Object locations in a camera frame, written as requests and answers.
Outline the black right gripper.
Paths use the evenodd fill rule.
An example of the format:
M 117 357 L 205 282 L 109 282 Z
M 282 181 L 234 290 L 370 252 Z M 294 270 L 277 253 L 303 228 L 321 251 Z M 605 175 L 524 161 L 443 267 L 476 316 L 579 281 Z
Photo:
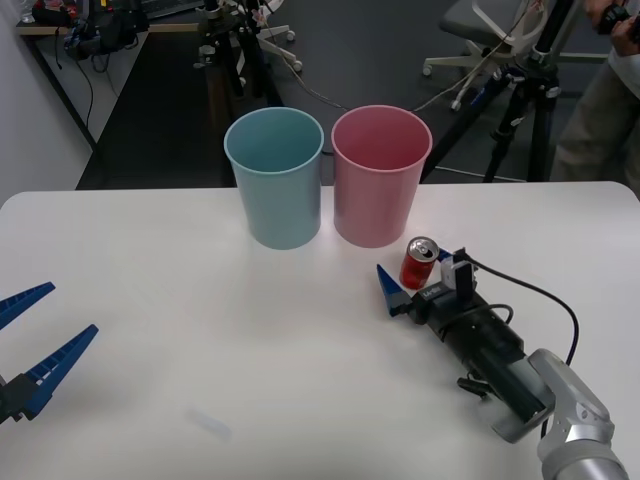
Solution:
M 439 262 L 452 263 L 453 254 L 441 250 Z M 414 324 L 429 327 L 436 336 L 445 336 L 464 312 L 481 305 L 476 291 L 459 294 L 442 282 L 417 291 L 411 298 L 380 264 L 376 265 L 376 271 L 389 315 L 395 317 L 409 312 Z

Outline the person's hand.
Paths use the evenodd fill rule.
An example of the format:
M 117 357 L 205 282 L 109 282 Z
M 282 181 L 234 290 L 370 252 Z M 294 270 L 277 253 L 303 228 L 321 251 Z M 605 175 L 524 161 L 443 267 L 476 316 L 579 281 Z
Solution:
M 631 38 L 636 17 L 630 17 L 624 21 L 615 24 L 611 32 L 611 43 L 617 55 L 620 57 L 629 57 L 639 54 L 639 44 L 635 43 Z

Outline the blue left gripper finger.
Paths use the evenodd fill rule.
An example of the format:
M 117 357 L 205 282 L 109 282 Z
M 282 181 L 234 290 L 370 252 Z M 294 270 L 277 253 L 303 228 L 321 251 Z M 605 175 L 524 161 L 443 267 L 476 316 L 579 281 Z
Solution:
M 47 282 L 27 289 L 0 301 L 0 329 L 4 329 L 35 303 L 55 290 L 55 285 Z
M 34 367 L 1 385 L 1 422 L 33 420 L 98 334 L 90 325 Z

